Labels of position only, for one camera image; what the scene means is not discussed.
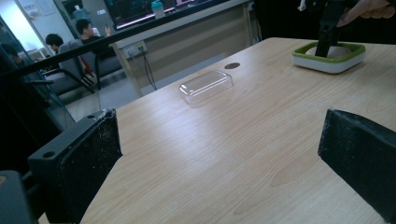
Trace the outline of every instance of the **computer monitor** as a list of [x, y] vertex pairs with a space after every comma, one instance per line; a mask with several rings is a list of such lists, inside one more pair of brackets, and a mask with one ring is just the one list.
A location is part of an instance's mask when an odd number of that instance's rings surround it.
[[[120, 30], [154, 19], [151, 2], [154, 0], [104, 0], [108, 13], [114, 22], [114, 29]], [[161, 0], [165, 12], [175, 9], [174, 0]]]

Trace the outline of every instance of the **table surface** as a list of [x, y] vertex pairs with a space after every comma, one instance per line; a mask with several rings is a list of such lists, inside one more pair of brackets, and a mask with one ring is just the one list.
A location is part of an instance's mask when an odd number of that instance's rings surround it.
[[[267, 39], [118, 109], [123, 156], [82, 223], [383, 223], [318, 142], [329, 108], [396, 130], [396, 47], [329, 75], [292, 64], [309, 42]], [[233, 87], [186, 104], [178, 86], [214, 70]]]

